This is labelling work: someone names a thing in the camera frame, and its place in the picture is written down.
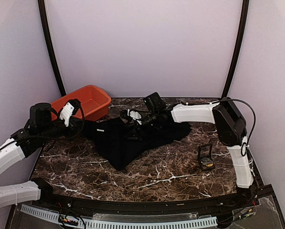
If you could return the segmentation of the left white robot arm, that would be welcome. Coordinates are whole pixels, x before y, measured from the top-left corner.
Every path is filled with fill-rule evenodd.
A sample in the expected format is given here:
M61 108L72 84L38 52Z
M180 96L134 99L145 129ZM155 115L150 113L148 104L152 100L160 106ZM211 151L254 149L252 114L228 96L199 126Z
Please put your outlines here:
M60 111L50 103L37 103L30 107L30 117L22 129L13 133L0 146L0 175L12 165L28 158L49 142L70 141L83 130L85 119L76 118L83 112L78 99L68 100ZM0 187L0 208L26 201L39 200L47 208L57 204L53 188L42 178Z

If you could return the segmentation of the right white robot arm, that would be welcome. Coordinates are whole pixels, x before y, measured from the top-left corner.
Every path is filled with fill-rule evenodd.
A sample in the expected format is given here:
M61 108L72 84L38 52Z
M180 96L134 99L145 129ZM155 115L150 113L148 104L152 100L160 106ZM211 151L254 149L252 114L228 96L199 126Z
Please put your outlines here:
M131 131L127 139L141 140L142 130L155 125L183 122L212 123L216 126L220 142L229 151L235 174L236 194L233 203L243 207L257 195L253 158L249 150L251 133L247 132L246 120L237 108L237 100L224 97L218 101L190 104L180 102L167 106L157 92L144 98L147 111L126 109L120 115L127 120Z

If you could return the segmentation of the black t-shirt with blue logo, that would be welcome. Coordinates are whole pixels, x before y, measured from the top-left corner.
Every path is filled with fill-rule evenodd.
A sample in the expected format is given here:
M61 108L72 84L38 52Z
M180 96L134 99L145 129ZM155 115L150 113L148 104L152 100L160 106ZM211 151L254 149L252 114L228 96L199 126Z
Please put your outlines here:
M82 135L92 140L99 155L120 171L144 151L170 144L175 140L180 141L192 130L187 122L151 126L143 132L145 136L142 140L131 140L126 137L131 129L120 118L98 123L86 121Z

